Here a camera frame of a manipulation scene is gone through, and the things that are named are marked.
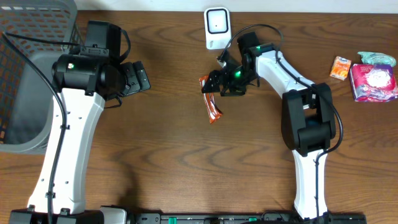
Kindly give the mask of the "white barcode scanner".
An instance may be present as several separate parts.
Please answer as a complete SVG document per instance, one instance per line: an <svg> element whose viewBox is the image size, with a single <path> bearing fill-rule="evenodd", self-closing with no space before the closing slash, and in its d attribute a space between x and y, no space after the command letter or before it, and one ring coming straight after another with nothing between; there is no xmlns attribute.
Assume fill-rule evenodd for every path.
<svg viewBox="0 0 398 224"><path fill-rule="evenodd" d="M211 7L204 11L206 48L224 49L230 46L231 19L225 7Z"/></svg>

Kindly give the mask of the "grey plastic mesh basket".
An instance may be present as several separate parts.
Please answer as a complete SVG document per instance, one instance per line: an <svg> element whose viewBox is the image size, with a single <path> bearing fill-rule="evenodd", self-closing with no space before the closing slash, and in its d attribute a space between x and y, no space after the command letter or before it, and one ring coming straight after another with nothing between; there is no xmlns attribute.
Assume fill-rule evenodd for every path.
<svg viewBox="0 0 398 224"><path fill-rule="evenodd" d="M1 152L43 154L52 124L53 95L27 57L52 79L52 65L83 39L73 0L1 1Z"/></svg>

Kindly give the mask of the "red purple noodle packet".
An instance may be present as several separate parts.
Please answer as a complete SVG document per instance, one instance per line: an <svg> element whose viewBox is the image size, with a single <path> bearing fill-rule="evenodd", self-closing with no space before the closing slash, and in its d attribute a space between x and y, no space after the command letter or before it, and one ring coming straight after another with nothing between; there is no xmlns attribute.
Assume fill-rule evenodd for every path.
<svg viewBox="0 0 398 224"><path fill-rule="evenodd" d="M349 78L354 101L380 103L397 99L397 82L390 65L354 64Z"/></svg>

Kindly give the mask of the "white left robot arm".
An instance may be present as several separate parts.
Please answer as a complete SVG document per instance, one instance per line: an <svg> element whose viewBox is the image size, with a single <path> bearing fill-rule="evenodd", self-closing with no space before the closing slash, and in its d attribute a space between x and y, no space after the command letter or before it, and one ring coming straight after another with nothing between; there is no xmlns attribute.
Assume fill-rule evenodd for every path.
<svg viewBox="0 0 398 224"><path fill-rule="evenodd" d="M85 176L96 125L108 100L122 100L150 88L142 62L128 62L117 25L89 21L83 45L72 44L52 65L46 85L53 116L40 177L26 208L13 210L11 223L133 222L127 209L86 208Z"/></svg>

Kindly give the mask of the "orange snack bar wrapper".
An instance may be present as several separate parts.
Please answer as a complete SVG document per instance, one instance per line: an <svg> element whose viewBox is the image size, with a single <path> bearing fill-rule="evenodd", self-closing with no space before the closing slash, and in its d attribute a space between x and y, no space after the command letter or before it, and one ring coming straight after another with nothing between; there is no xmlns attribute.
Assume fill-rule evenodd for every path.
<svg viewBox="0 0 398 224"><path fill-rule="evenodd" d="M209 122L210 124L213 124L222 117L223 113L215 105L214 93L203 93L203 100L208 112Z"/></svg>

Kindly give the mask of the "teal snack packet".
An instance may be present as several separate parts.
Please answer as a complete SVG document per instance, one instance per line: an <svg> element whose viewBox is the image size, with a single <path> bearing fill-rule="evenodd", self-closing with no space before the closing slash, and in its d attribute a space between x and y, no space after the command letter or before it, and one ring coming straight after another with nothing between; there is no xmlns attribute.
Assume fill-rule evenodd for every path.
<svg viewBox="0 0 398 224"><path fill-rule="evenodd" d="M397 61L394 57L379 53L379 52L358 52L361 56L361 61L364 64L370 65L390 65L392 67L396 66Z"/></svg>

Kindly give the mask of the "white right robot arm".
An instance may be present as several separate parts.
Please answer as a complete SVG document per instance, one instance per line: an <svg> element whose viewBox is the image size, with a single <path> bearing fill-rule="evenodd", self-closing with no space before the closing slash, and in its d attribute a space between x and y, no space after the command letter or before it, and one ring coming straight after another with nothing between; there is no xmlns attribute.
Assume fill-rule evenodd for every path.
<svg viewBox="0 0 398 224"><path fill-rule="evenodd" d="M299 222L330 223L324 196L324 171L331 140L342 130L326 83L315 84L299 74L274 44L261 44L253 32L238 39L241 61L229 53L218 57L221 69L200 78L210 121L221 112L213 95L243 96L248 85L264 79L282 100L281 132L295 162L294 209Z"/></svg>

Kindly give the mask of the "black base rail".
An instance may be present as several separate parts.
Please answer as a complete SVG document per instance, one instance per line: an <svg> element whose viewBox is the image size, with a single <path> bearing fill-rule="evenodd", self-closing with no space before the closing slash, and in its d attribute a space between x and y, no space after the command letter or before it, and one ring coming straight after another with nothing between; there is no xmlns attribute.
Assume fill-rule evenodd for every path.
<svg viewBox="0 0 398 224"><path fill-rule="evenodd" d="M159 213L127 214L124 219L106 215L105 223L126 224L257 224L257 223L327 223L327 224L367 224L365 215L361 214L330 214L320 218L302 219L299 215L289 212L267 212L262 215L161 215Z"/></svg>

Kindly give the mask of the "small orange yellow packet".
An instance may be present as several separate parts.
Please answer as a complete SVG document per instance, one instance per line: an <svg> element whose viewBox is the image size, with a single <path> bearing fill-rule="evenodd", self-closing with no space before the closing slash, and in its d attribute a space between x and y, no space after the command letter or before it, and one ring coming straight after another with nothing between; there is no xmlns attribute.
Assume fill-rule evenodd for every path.
<svg viewBox="0 0 398 224"><path fill-rule="evenodd" d="M351 60L336 56L331 67L330 76L339 80L345 80L351 67Z"/></svg>

